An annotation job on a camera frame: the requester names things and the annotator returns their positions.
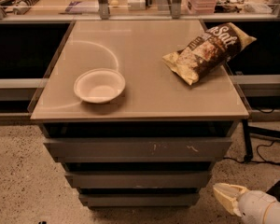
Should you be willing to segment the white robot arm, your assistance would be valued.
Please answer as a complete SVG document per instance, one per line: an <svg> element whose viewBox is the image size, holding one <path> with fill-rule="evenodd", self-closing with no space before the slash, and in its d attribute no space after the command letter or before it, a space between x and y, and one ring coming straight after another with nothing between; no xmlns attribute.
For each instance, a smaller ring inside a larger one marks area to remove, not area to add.
<svg viewBox="0 0 280 224"><path fill-rule="evenodd" d="M280 202L272 195L244 186L216 183L217 201L244 224L280 224Z"/></svg>

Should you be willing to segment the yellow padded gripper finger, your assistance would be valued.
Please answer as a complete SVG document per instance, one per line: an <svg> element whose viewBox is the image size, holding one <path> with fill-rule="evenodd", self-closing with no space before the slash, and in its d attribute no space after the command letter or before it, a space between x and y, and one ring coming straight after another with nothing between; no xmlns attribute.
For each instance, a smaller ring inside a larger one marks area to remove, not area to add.
<svg viewBox="0 0 280 224"><path fill-rule="evenodd" d="M213 186L213 190L216 197L232 199L237 198L241 194L245 193L247 191L247 188L244 186L232 185L227 183L216 183Z"/></svg>
<svg viewBox="0 0 280 224"><path fill-rule="evenodd" d="M218 202L229 212L231 215L240 216L240 210L238 208L237 194L225 193L223 191L214 190L214 195Z"/></svg>

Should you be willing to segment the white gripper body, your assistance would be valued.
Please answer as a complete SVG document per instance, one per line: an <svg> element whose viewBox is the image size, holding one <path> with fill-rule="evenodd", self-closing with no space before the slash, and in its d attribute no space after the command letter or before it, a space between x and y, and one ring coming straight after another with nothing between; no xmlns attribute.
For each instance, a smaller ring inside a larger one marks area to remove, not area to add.
<svg viewBox="0 0 280 224"><path fill-rule="evenodd" d="M264 224L266 213L276 198L263 191L249 190L241 194L237 201L244 224Z"/></svg>

